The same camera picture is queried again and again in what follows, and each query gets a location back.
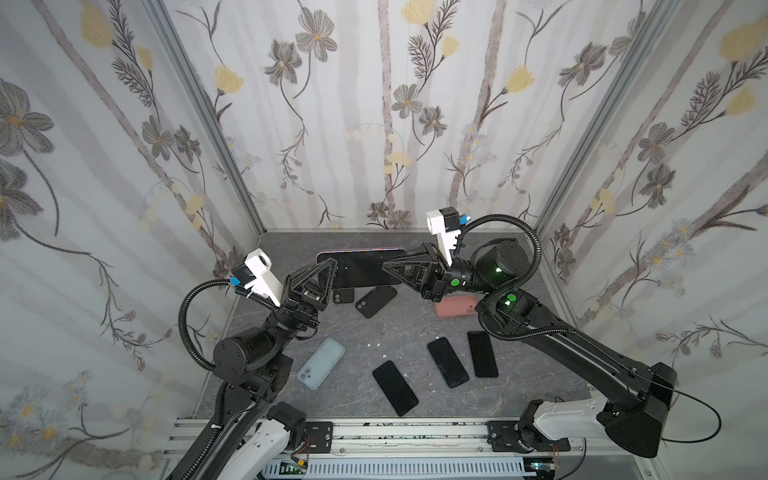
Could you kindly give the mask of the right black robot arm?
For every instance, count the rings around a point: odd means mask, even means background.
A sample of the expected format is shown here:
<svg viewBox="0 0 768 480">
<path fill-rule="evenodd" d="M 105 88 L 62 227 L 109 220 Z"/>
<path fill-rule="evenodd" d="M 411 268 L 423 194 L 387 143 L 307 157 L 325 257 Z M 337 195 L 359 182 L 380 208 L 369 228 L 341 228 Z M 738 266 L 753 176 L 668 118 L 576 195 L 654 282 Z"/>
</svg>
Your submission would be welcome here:
<svg viewBox="0 0 768 480">
<path fill-rule="evenodd" d="M 639 457 L 656 457 L 671 406 L 676 372 L 664 363 L 648 366 L 602 345 L 557 317 L 521 287 L 531 263 L 522 245 L 503 238 L 482 245 L 468 260 L 446 261 L 432 244 L 384 262 L 383 270 L 429 301 L 449 293 L 479 293 L 482 329 L 503 341 L 519 341 L 548 355 L 594 387 L 585 403 L 532 400 L 504 448 L 516 453 L 547 451 L 571 438 L 612 441 Z"/>
</svg>

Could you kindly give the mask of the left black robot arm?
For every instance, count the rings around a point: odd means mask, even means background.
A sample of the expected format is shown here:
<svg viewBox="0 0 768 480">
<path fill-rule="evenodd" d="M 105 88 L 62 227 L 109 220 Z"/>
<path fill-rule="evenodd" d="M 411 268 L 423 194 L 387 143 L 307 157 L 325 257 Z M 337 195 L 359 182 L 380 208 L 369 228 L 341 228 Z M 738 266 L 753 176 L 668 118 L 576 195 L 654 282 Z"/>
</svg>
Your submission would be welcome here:
<svg viewBox="0 0 768 480">
<path fill-rule="evenodd" d="M 256 479 L 284 452 L 299 467 L 308 465 L 311 437 L 306 415 L 276 398 L 293 364 L 284 350 L 292 341 L 317 333 L 318 316 L 330 303 L 337 268 L 335 260 L 324 260 L 280 282 L 272 275 L 269 258 L 257 250 L 229 278 L 203 282 L 186 294 L 177 316 L 182 344 L 221 384 L 210 419 L 169 478 Z M 230 287 L 265 307 L 268 316 L 262 325 L 219 341 L 206 359 L 191 340 L 187 316 L 195 297 L 214 287 Z"/>
</svg>

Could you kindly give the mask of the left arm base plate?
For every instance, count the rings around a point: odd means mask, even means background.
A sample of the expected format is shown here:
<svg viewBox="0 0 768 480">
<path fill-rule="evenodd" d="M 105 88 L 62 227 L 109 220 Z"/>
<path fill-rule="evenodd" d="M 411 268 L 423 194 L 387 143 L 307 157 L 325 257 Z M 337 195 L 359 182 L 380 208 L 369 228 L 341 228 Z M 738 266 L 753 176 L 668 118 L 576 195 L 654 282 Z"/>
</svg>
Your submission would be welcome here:
<svg viewBox="0 0 768 480">
<path fill-rule="evenodd" d="M 296 444 L 290 448 L 292 455 L 329 454 L 332 448 L 334 423 L 331 421 L 310 421 L 297 436 Z"/>
</svg>

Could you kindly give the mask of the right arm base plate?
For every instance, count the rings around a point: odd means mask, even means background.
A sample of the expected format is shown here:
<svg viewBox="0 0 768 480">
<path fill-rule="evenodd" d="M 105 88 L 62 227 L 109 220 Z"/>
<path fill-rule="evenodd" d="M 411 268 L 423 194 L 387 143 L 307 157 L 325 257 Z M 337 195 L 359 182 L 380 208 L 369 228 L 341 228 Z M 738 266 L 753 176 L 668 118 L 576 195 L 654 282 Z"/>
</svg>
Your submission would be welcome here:
<svg viewBox="0 0 768 480">
<path fill-rule="evenodd" d="M 518 454 L 569 452 L 566 439 L 551 440 L 533 426 L 520 421 L 488 421 L 487 442 L 492 451 Z"/>
</svg>

